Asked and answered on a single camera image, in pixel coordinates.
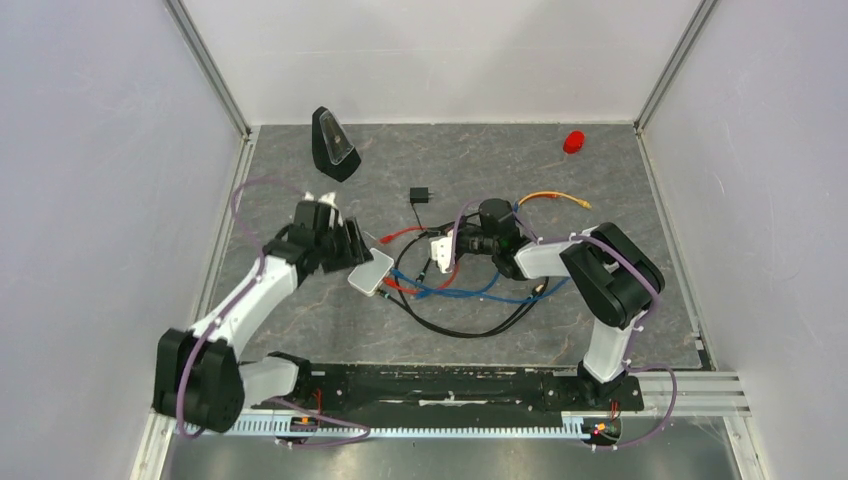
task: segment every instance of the small black charger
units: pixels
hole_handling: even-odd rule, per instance
[[[430,203],[431,198],[433,198],[433,195],[430,194],[429,187],[412,187],[409,189],[409,203],[413,205],[416,203]]]

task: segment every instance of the red bottle cap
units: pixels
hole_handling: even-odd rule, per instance
[[[577,153],[583,148],[584,141],[586,141],[586,135],[580,130],[575,130],[565,138],[565,143],[562,144],[562,151],[569,155]]]

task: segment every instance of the black mount plate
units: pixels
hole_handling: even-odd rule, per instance
[[[579,382],[554,368],[312,364],[302,392],[307,408],[318,407],[311,393],[320,390],[328,415],[383,428],[557,427],[562,411],[608,412],[612,400],[622,411],[644,409],[635,377],[596,405],[578,394]]]

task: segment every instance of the black cable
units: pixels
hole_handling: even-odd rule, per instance
[[[424,225],[421,225],[421,219],[418,217],[418,211],[415,210],[415,204],[410,202],[409,206],[412,207],[412,213],[415,214],[415,221],[418,222],[418,226],[424,230]]]
[[[445,224],[443,226],[440,226],[437,230],[442,230],[444,228],[447,228],[450,225],[452,225],[452,224]],[[412,246],[415,245],[416,242],[418,242],[419,240],[421,240],[422,238],[424,238],[426,236],[428,236],[426,232],[422,233],[421,235],[418,235],[411,242],[409,242],[403,248],[403,250],[401,250],[400,254],[398,255],[397,260],[395,260],[395,266],[397,268],[400,267],[400,262],[403,259],[403,256],[406,254],[406,252],[408,252],[409,249],[412,248]],[[426,270],[426,268],[429,265],[430,265],[430,262],[428,261],[427,264],[425,265],[425,268],[422,270],[422,274],[424,273],[424,270]],[[399,281],[400,281],[400,279],[397,276],[395,276],[395,282],[399,282]],[[529,298],[538,297],[539,295],[542,295],[543,293],[545,293],[545,290],[547,290],[547,288],[548,288],[548,281],[549,281],[549,279],[547,277],[545,277],[545,282],[542,285],[536,287],[533,290],[533,293]],[[438,326],[434,323],[430,323],[429,321],[422,318],[420,315],[416,314],[414,310],[412,310],[412,306],[409,304],[409,301],[407,301],[407,299],[406,299],[406,295],[404,295],[402,291],[398,291],[398,294],[400,295],[400,300],[397,300],[396,298],[392,297],[388,293],[384,293],[383,296],[386,299],[390,300],[395,305],[397,305],[403,311],[405,311],[409,316],[411,316],[416,322],[418,322],[424,328],[426,328],[426,329],[428,329],[432,332],[438,333],[440,335],[445,335],[445,336],[453,337],[453,338],[485,338],[485,337],[493,337],[495,335],[499,335],[499,334],[507,331],[509,328],[511,328],[516,323],[518,323],[518,321],[520,321],[522,318],[524,318],[524,316],[527,315],[530,312],[530,310],[532,310],[533,307],[535,307],[536,304],[538,303],[538,302],[530,302],[530,303],[521,304],[521,305],[518,306],[518,308],[515,309],[515,311],[512,312],[512,314],[509,317],[507,317],[506,320],[501,322],[498,326],[496,326],[496,327],[494,327],[490,330],[487,330],[485,332],[469,333],[469,332],[459,332],[459,331],[456,331],[456,330],[450,330],[448,328],[440,327],[440,326]]]

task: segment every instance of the white wall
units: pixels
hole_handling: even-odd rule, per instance
[[[720,2],[647,130],[776,479],[845,475],[846,19],[846,2]]]
[[[184,0],[248,121],[633,120],[698,0]]]
[[[162,2],[0,6],[0,478],[126,478],[238,137]]]

